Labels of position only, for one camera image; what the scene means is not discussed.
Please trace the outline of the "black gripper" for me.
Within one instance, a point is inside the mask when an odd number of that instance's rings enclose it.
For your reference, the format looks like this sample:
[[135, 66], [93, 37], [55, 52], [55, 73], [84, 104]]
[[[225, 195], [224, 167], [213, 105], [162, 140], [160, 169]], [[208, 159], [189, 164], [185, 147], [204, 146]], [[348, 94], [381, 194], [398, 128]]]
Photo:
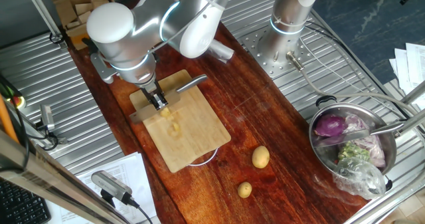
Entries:
[[142, 84], [140, 89], [156, 110], [160, 110], [168, 105], [168, 101], [165, 99], [162, 88], [157, 80], [151, 80]]

